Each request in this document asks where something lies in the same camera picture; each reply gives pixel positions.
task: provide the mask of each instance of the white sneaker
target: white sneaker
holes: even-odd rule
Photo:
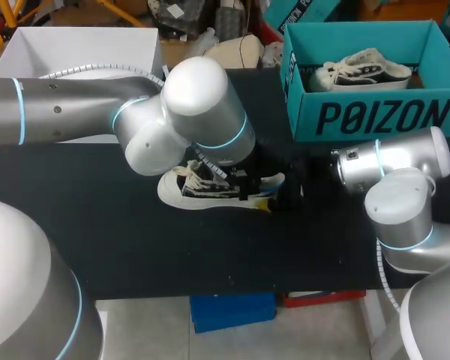
[[[340,62],[326,62],[310,79],[313,92],[373,92],[405,89],[412,71],[366,49]]]
[[[164,203],[179,209],[202,210],[218,206],[262,209],[260,203],[273,196],[284,180],[281,172],[262,178],[260,192],[240,200],[239,186],[230,185],[203,162],[191,160],[187,167],[177,166],[163,174],[157,192]]]

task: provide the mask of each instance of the shoe box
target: shoe box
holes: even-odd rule
[[[409,88],[309,92],[325,62],[367,48],[409,66]],[[450,46],[433,21],[321,22],[286,27],[280,80],[297,142],[374,140],[432,125],[450,137]]]
[[[442,21],[450,0],[359,0],[358,20]]]
[[[321,23],[330,17],[340,0],[274,0],[264,13],[265,21],[282,35],[289,23]]]

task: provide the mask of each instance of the white floor tile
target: white floor tile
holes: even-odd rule
[[[98,301],[107,311],[103,360],[188,360],[188,297]]]
[[[195,334],[190,360],[369,360],[370,346],[356,301],[281,308],[275,320]]]

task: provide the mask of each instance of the black table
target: black table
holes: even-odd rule
[[[276,70],[229,75],[258,136],[281,154],[337,147],[293,143]],[[114,144],[0,148],[0,200],[40,224],[95,299],[381,288],[360,196],[306,214],[181,211],[158,199],[158,179],[135,174]],[[433,216],[450,223],[450,176]],[[394,288],[421,278],[388,277]]]

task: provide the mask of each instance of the shoe sole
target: shoe sole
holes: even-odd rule
[[[281,172],[270,178],[266,178],[265,184],[262,184],[263,190],[273,190],[269,196],[260,196],[248,200],[239,199],[200,199],[196,197],[182,196],[182,192],[177,185],[177,174],[169,171],[162,175],[157,186],[157,193],[160,200],[174,208],[184,210],[205,210],[217,207],[235,207],[258,209],[259,202],[269,199],[281,186],[285,180],[285,175]]]

